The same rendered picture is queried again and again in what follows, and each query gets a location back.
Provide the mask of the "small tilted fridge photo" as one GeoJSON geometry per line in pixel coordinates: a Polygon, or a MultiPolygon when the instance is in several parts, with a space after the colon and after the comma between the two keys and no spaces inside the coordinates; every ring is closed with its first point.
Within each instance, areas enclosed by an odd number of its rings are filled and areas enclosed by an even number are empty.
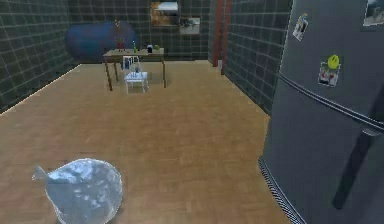
{"type": "Polygon", "coordinates": [[[302,14],[295,25],[295,28],[293,30],[293,36],[298,40],[301,41],[303,39],[305,30],[308,26],[308,21],[307,21],[308,15],[306,13],[302,14]]]}

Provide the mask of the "dark grey fridge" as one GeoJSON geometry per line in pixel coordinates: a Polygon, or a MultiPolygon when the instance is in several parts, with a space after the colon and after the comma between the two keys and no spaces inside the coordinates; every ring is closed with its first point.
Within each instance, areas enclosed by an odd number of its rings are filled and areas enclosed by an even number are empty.
{"type": "Polygon", "coordinates": [[[384,134],[363,160],[344,207],[332,205],[384,84],[384,24],[364,26],[367,0],[293,0],[264,150],[258,163],[291,224],[384,224],[384,134]],[[303,39],[293,36],[306,13],[303,39]],[[318,83],[338,55],[337,85],[318,83]]]}

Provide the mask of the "white chair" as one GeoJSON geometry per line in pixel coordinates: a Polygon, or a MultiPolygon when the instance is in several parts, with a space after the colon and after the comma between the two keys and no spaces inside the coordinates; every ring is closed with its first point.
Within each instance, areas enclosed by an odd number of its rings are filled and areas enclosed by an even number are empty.
{"type": "Polygon", "coordinates": [[[122,74],[126,85],[126,93],[129,93],[129,87],[135,83],[140,83],[142,92],[149,89],[148,73],[142,70],[138,56],[124,56],[122,62],[122,74]]]}

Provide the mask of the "orange framed picture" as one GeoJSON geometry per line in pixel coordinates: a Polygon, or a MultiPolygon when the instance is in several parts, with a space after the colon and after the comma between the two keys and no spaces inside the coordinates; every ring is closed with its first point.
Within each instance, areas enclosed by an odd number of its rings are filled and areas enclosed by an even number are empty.
{"type": "Polygon", "coordinates": [[[179,9],[177,1],[151,2],[150,3],[151,24],[155,27],[178,26],[179,9]]]}

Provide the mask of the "red brown room door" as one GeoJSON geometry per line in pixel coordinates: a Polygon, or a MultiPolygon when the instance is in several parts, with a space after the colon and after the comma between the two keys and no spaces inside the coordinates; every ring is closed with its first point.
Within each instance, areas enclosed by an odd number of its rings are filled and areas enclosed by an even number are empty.
{"type": "Polygon", "coordinates": [[[215,0],[212,64],[225,74],[226,49],[230,23],[231,0],[215,0]]]}

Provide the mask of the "red white fridge photo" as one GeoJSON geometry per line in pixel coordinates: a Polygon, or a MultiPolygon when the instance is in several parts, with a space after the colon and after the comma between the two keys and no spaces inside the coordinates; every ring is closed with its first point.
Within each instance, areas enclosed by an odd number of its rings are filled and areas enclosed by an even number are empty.
{"type": "Polygon", "coordinates": [[[332,69],[326,62],[322,62],[318,74],[318,83],[329,87],[335,87],[337,85],[339,71],[340,65],[335,69],[332,69]]]}

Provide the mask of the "pale blue garbage bag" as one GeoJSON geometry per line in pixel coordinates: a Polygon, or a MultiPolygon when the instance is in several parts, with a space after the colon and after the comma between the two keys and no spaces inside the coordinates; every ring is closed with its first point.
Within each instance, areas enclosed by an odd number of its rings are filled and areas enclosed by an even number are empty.
{"type": "Polygon", "coordinates": [[[123,201],[122,177],[110,163],[82,158],[46,172],[36,166],[60,224],[108,224],[123,201]]]}

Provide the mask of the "brown wooden table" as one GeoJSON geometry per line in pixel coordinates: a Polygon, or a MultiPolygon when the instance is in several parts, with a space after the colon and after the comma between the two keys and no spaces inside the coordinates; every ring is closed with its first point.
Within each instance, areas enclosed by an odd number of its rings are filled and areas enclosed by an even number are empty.
{"type": "Polygon", "coordinates": [[[103,64],[105,66],[105,71],[107,75],[107,81],[108,81],[108,87],[109,90],[112,91],[112,80],[111,75],[109,71],[108,64],[112,63],[114,68],[114,74],[116,80],[119,80],[118,73],[117,73],[117,63],[123,60],[124,56],[138,56],[140,59],[155,59],[156,61],[160,61],[162,64],[162,81],[163,81],[163,87],[167,87],[167,79],[166,79],[166,68],[165,68],[165,49],[159,48],[154,49],[151,53],[149,53],[147,50],[134,50],[134,49],[124,49],[124,50],[118,50],[118,49],[112,49],[107,51],[103,55],[103,64]]]}

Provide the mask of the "yellow round fridge magnet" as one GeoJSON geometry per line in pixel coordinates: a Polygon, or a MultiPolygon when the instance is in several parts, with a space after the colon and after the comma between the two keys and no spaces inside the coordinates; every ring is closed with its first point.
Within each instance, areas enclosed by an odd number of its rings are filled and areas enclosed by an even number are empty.
{"type": "Polygon", "coordinates": [[[339,66],[340,59],[339,56],[334,54],[328,57],[327,65],[330,69],[336,69],[339,66]]]}

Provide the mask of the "grey landscape fridge photo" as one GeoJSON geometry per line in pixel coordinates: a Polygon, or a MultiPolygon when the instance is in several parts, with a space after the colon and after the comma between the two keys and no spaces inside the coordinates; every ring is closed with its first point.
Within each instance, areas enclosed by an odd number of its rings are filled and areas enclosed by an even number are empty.
{"type": "Polygon", "coordinates": [[[367,0],[364,26],[384,24],[384,0],[367,0]]]}

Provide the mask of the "grey framed picture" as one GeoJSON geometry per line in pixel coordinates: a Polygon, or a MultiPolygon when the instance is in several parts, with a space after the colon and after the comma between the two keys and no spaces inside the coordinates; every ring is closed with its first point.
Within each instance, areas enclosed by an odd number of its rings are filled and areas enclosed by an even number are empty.
{"type": "Polygon", "coordinates": [[[187,17],[180,19],[181,35],[198,35],[200,33],[200,19],[198,17],[187,17]]]}

